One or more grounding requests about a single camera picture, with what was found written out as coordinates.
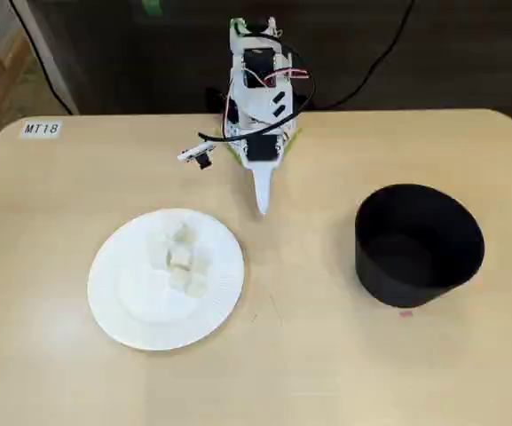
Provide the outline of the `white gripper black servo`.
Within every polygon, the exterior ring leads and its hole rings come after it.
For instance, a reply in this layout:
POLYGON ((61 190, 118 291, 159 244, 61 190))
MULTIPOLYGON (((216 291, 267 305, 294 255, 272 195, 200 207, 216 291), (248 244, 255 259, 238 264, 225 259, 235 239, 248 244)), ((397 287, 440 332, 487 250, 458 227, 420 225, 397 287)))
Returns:
POLYGON ((282 138, 279 135, 260 134, 246 138, 244 148, 246 163, 251 166, 256 204, 259 212, 268 212, 271 199, 272 175, 281 156, 282 138))

